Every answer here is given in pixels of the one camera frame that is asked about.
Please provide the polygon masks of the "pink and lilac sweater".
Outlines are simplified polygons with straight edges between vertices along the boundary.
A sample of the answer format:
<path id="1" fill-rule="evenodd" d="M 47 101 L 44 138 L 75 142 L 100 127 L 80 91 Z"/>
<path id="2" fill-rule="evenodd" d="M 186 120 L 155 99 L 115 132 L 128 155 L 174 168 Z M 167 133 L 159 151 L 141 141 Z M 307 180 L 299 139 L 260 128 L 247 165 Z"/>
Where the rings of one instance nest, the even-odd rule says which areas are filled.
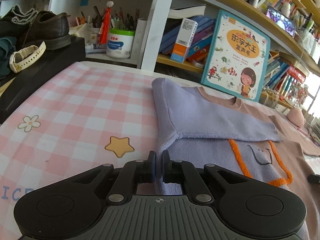
<path id="1" fill-rule="evenodd" d="M 181 87 L 171 80 L 152 82 L 158 116 L 158 172 L 162 154 L 196 167 L 218 165 L 298 195 L 306 205 L 303 239 L 319 239 L 319 187 L 306 155 L 319 148 L 275 114 L 266 115 L 240 98 L 222 99 L 202 87 Z"/>

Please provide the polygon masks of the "pink checked tablecloth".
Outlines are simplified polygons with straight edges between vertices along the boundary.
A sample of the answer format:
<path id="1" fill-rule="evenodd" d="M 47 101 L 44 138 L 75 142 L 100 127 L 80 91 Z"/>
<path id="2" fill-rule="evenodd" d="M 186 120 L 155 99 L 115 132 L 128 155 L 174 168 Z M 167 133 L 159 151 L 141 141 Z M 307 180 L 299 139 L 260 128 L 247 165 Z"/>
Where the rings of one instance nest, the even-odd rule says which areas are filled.
<path id="1" fill-rule="evenodd" d="M 122 168 L 158 150 L 152 82 L 144 75 L 75 63 L 39 88 L 1 125 L 1 239 L 303 239 L 191 238 L 171 211 L 180 184 L 139 184 L 108 238 L 22 238 L 14 219 L 31 191 L 103 164 Z"/>

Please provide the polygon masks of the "pink plush toy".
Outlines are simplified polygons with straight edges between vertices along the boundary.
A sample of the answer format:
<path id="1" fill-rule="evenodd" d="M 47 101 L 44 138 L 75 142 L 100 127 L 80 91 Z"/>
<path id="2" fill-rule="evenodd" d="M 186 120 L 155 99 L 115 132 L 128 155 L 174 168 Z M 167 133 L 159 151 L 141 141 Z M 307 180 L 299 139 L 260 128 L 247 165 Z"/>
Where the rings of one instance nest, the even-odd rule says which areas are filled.
<path id="1" fill-rule="evenodd" d="M 290 109 L 289 113 L 287 114 L 287 119 L 296 125 L 297 127 L 301 128 L 305 125 L 305 118 L 300 108 L 292 108 Z"/>

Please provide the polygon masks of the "colourful bead ornament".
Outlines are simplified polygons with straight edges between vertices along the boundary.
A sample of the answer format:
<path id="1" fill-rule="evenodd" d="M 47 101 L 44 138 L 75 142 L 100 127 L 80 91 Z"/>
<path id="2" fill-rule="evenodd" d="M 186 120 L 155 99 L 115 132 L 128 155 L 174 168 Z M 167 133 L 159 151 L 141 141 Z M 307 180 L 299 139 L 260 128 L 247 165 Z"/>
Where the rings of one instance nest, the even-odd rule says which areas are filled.
<path id="1" fill-rule="evenodd" d="M 299 82 L 293 83 L 285 99 L 293 106 L 302 106 L 308 96 L 308 86 Z"/>

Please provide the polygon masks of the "row of leaning books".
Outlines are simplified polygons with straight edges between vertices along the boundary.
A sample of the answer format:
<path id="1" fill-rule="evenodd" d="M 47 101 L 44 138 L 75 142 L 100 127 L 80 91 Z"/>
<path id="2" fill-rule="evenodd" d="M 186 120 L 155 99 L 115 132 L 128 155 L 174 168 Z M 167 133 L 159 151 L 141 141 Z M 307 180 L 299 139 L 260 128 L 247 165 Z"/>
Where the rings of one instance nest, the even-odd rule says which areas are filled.
<path id="1" fill-rule="evenodd" d="M 290 64 L 286 62 L 281 53 L 274 54 L 267 61 L 263 86 L 265 88 L 273 88 L 287 73 L 289 67 Z"/>

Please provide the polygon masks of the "red dictionary books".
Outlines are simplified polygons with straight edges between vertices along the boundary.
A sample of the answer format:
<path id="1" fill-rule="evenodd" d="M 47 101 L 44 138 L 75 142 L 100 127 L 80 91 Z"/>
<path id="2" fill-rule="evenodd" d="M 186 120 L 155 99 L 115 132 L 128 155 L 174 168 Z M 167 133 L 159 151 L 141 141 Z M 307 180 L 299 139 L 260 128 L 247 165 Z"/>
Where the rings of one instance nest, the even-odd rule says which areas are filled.
<path id="1" fill-rule="evenodd" d="M 289 91 L 293 83 L 299 82 L 304 83 L 306 75 L 296 67 L 290 66 L 287 71 L 287 77 L 283 85 L 284 91 Z"/>

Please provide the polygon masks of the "teal children's character book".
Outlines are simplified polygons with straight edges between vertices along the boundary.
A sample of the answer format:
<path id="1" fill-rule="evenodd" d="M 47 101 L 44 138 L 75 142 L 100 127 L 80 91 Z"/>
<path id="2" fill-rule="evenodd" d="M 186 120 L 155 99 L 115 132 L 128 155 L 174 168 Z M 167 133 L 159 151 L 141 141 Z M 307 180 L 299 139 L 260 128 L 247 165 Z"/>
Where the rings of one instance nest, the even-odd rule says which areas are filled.
<path id="1" fill-rule="evenodd" d="M 259 101 L 270 43 L 270 38 L 253 25 L 220 10 L 201 84 Z"/>

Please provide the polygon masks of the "black box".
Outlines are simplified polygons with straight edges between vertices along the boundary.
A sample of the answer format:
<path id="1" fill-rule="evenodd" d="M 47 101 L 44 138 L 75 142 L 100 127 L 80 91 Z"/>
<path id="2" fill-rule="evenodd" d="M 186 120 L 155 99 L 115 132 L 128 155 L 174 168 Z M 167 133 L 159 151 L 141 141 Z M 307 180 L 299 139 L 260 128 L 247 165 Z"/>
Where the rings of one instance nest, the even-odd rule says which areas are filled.
<path id="1" fill-rule="evenodd" d="M 85 57 L 85 39 L 75 36 L 66 47 L 45 51 L 36 63 L 17 74 L 1 95 L 1 123 L 47 81 Z"/>

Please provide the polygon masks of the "white jar green lid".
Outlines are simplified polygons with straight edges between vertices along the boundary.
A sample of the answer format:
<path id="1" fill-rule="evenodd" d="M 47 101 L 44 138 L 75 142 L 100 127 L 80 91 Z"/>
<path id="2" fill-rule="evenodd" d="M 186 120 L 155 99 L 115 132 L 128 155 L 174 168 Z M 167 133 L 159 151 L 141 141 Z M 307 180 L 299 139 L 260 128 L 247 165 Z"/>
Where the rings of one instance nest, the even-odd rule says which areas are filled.
<path id="1" fill-rule="evenodd" d="M 115 59 L 129 59 L 135 31 L 111 28 L 108 33 L 106 55 Z"/>

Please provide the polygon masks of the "dark green cloth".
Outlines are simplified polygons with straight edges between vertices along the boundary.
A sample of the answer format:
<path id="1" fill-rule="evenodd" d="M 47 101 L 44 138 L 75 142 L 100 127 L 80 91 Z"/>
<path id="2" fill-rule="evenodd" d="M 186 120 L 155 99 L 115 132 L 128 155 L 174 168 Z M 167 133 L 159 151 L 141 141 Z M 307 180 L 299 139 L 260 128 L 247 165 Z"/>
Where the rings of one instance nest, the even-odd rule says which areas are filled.
<path id="1" fill-rule="evenodd" d="M 3 80 L 10 74 L 9 60 L 13 52 L 16 51 L 15 37 L 1 37 L 0 39 L 0 79 Z"/>

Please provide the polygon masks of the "red tassel charm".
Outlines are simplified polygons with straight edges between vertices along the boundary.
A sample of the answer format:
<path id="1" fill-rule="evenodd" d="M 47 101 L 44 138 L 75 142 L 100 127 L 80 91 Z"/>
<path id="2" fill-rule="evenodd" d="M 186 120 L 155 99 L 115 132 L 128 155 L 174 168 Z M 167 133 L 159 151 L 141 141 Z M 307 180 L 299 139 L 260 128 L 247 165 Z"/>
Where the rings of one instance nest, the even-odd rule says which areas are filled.
<path id="1" fill-rule="evenodd" d="M 106 14 L 104 16 L 104 20 L 103 20 L 103 23 L 102 23 L 101 28 L 100 28 L 100 40 L 99 40 L 100 44 L 106 44 L 107 43 L 107 35 L 108 35 L 108 29 L 109 29 L 109 26 L 110 26 L 111 10 L 112 10 L 113 5 L 114 5 L 114 1 L 113 0 L 109 0 L 106 3 L 106 6 L 107 6 Z"/>

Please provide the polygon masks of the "black leather shoe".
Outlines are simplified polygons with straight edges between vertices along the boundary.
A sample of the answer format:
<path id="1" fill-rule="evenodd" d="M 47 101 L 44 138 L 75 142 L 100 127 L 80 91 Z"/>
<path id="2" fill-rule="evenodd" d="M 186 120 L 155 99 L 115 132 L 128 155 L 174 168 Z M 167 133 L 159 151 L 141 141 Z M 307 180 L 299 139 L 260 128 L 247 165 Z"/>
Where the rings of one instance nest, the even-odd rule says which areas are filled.
<path id="1" fill-rule="evenodd" d="M 45 43 L 47 50 L 57 50 L 71 44 L 68 15 L 58 15 L 51 11 L 41 11 L 35 17 L 26 33 L 23 48 Z"/>

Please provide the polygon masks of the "white and orange usmile box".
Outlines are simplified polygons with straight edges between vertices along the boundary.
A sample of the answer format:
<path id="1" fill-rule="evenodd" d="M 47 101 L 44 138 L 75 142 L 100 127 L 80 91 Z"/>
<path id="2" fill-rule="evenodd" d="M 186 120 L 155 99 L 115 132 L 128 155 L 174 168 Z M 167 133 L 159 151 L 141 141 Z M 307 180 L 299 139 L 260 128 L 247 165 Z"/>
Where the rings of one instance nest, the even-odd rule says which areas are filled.
<path id="1" fill-rule="evenodd" d="M 170 59 L 183 63 L 188 55 L 198 23 L 184 18 L 180 26 Z"/>

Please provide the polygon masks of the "white bookshelf frame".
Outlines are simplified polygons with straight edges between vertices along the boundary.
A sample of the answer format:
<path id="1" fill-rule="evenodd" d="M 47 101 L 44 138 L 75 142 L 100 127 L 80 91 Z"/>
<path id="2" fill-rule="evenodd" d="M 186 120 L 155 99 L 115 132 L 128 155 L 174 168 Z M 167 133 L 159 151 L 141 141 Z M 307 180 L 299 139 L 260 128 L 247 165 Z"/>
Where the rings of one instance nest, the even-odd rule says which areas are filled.
<path id="1" fill-rule="evenodd" d="M 2 0 L 1 15 L 5 15 L 11 7 L 19 5 L 26 11 L 33 0 Z M 49 0 L 48 9 L 55 14 L 66 12 L 76 15 L 80 12 L 81 0 Z M 153 71 L 157 62 L 173 64 L 174 62 L 164 56 L 159 56 L 158 51 L 164 33 L 167 16 L 173 0 L 113 0 L 118 7 L 140 9 L 147 25 L 143 37 L 142 49 L 137 67 L 142 70 Z M 319 66 L 311 56 L 283 29 L 277 26 L 262 12 L 247 4 L 243 0 L 195 0 L 228 11 L 267 34 L 270 39 L 292 56 L 297 57 L 302 65 L 313 74 L 319 74 Z"/>

